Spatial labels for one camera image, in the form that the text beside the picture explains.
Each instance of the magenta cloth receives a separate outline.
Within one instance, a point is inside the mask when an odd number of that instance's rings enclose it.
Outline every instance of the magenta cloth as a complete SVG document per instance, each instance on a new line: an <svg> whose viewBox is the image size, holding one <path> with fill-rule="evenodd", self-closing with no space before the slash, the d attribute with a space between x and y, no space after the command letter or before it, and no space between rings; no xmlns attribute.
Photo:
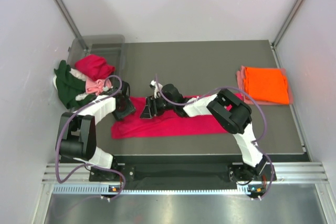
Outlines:
<svg viewBox="0 0 336 224"><path fill-rule="evenodd" d="M280 68L281 73L285 76L286 75L286 70L284 68ZM242 66L239 71L236 73L237 75L237 82L238 82L238 87L241 90L244 90L244 79L245 79L245 67ZM293 98L293 93L292 90L290 89L289 82L288 82L288 98L289 98L289 104L293 104L294 98ZM246 95L243 95L243 101L246 104L254 105L254 103L247 98ZM275 102L265 102L265 101L256 101L259 105L285 105L285 104L280 104L280 103L275 103Z"/></svg>
<svg viewBox="0 0 336 224"><path fill-rule="evenodd" d="M85 83L85 92L87 92L88 94L95 93L96 95L99 95L101 92L104 91L104 82L105 80L92 81L90 78L87 78ZM110 80L106 81L106 87L108 87L109 89L112 87L112 83Z"/></svg>
<svg viewBox="0 0 336 224"><path fill-rule="evenodd" d="M141 119L140 115L146 104L145 98L131 97L131 101L137 111L114 123L111 128L114 139L227 133L212 115L181 118L169 110L152 119Z"/></svg>
<svg viewBox="0 0 336 224"><path fill-rule="evenodd" d="M105 58L98 55L84 57L75 63L75 67L93 81L106 79L116 69L114 66L108 65Z"/></svg>

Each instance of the gray table surface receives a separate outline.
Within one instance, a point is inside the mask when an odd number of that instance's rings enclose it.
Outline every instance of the gray table surface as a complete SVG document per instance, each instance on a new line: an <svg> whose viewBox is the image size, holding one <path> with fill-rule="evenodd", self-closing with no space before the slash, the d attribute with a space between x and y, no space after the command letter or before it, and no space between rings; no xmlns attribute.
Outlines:
<svg viewBox="0 0 336 224"><path fill-rule="evenodd" d="M172 83L184 95L199 95L220 86L236 86L236 71L241 65L275 68L267 40L157 42L126 44L123 79L131 95L152 95L149 83L156 73L162 84ZM268 132L260 142L270 154L302 154L298 132L288 106L262 106ZM252 106L254 132L259 136L263 123ZM111 138L112 116L97 125L97 143L106 152L124 155L240 154L230 134Z"/></svg>

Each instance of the plastic container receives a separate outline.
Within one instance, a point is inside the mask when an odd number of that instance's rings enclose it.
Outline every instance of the plastic container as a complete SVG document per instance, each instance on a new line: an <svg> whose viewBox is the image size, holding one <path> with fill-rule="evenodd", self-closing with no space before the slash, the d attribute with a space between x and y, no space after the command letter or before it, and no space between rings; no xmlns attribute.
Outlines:
<svg viewBox="0 0 336 224"><path fill-rule="evenodd" d="M115 72L119 77L125 68L125 37L122 35L94 35L83 36L82 40L87 45L83 48L84 43L80 43L78 38L74 39L71 47L69 48L68 64L71 67L75 63L88 56L98 55L104 57L109 65L115 66Z"/></svg>

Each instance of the metal pole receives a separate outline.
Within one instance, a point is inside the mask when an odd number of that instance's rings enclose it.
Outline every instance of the metal pole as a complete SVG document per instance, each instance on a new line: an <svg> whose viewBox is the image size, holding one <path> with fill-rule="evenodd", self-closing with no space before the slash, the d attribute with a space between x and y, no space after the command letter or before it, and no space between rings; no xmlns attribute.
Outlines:
<svg viewBox="0 0 336 224"><path fill-rule="evenodd" d="M80 45L82 46L83 50L88 49L85 41L83 40L82 35L80 34L74 20L72 19L68 9L66 8L63 0L55 0L59 10L61 11L63 17L65 18L66 22L68 23L70 29L72 30L74 36L78 38Z"/></svg>
<svg viewBox="0 0 336 224"><path fill-rule="evenodd" d="M285 22L283 23L282 27L280 28L280 31L278 32L277 36L275 37L275 40L273 41L272 45L274 48L276 48L281 39L283 38L285 32L287 31L289 25L293 21L294 17L298 13L299 9L302 6L304 0L296 0L293 8L291 9L290 13L288 14L287 18L285 19Z"/></svg>

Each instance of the clothing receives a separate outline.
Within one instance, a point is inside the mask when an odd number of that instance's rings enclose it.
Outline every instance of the clothing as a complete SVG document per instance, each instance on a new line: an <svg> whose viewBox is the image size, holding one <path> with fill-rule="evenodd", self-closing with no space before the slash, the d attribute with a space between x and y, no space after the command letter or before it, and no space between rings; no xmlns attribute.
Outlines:
<svg viewBox="0 0 336 224"><path fill-rule="evenodd" d="M75 63L75 67L93 81L105 80L116 69L114 66L108 65L103 57L97 55L84 57Z"/></svg>
<svg viewBox="0 0 336 224"><path fill-rule="evenodd" d="M86 81L87 76L81 72L79 72L77 69L71 68L70 74L72 74L74 77L76 77L79 80Z"/></svg>
<svg viewBox="0 0 336 224"><path fill-rule="evenodd" d="M255 100L289 104L288 82L280 69L245 68L244 88Z"/></svg>
<svg viewBox="0 0 336 224"><path fill-rule="evenodd" d="M286 70L284 68L280 68L277 69L280 70L281 74L283 76L286 76ZM242 66L241 69L239 71L237 71L237 82L238 82L238 87L242 90L244 90L245 92L247 92L247 90L245 89L244 86L244 80L246 79L246 67ZM293 94L291 92L291 88L289 83L287 82L287 94L288 94L288 99L289 99L289 104L293 104ZM243 96L243 101L247 104L253 104L253 102L251 100L249 100L249 98L247 96ZM277 102L270 102L270 101L260 101L260 100L256 100L256 102L259 105L283 105L282 103L277 103Z"/></svg>
<svg viewBox="0 0 336 224"><path fill-rule="evenodd" d="M96 95L99 95L101 92L103 92L104 88L104 82L105 80L97 80L97 81L92 81L90 78L86 79L85 83L85 91L88 94L95 93ZM110 89L112 87L112 83L110 80L106 81L106 87Z"/></svg>
<svg viewBox="0 0 336 224"><path fill-rule="evenodd" d="M145 107L144 97L131 97L136 108L134 114L117 121L111 128L112 138L184 136L227 133L212 115L181 118L174 111L165 111L163 115L152 119L141 119Z"/></svg>
<svg viewBox="0 0 336 224"><path fill-rule="evenodd" d="M74 77L70 71L71 67L65 60L59 63L58 69L54 69L58 97L67 109L82 107L95 98L94 95L88 95L76 101L76 96L85 93L85 82Z"/></svg>
<svg viewBox="0 0 336 224"><path fill-rule="evenodd" d="M54 76L54 78L53 78L53 84L54 84L55 89L57 90L56 79L57 79L57 76ZM83 94L79 94L79 95L77 95L77 96L75 97L75 100L76 100L76 101L84 100L88 95L89 95L89 94L87 94L86 92L83 93Z"/></svg>

